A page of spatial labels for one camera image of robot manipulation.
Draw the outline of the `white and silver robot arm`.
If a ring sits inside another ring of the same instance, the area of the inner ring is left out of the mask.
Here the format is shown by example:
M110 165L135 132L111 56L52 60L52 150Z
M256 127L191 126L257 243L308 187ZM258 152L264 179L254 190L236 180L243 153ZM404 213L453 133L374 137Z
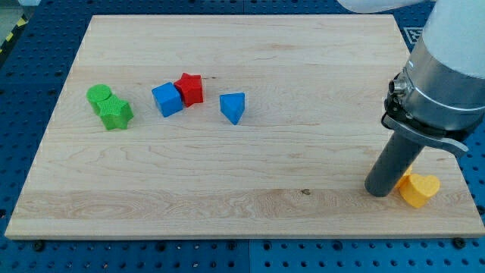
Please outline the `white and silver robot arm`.
M436 2L384 105L388 149L468 151L463 142L484 117L483 0Z

